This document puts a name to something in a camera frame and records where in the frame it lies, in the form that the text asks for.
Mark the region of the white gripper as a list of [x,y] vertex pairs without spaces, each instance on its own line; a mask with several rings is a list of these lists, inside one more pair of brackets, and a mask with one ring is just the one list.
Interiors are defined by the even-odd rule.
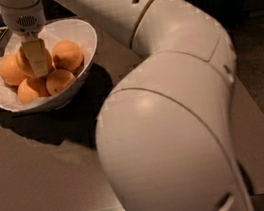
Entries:
[[[39,34],[45,25],[41,0],[0,0],[0,15],[4,24],[18,36]],[[47,52],[40,38],[22,42],[29,69],[37,77],[48,73]]]

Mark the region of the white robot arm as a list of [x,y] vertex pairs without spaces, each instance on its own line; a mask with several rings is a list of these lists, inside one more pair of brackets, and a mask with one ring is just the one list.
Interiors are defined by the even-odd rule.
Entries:
[[[125,211],[254,211],[230,134],[236,53],[184,0],[54,0],[141,57],[97,118],[100,163]],[[41,0],[0,0],[3,21]]]

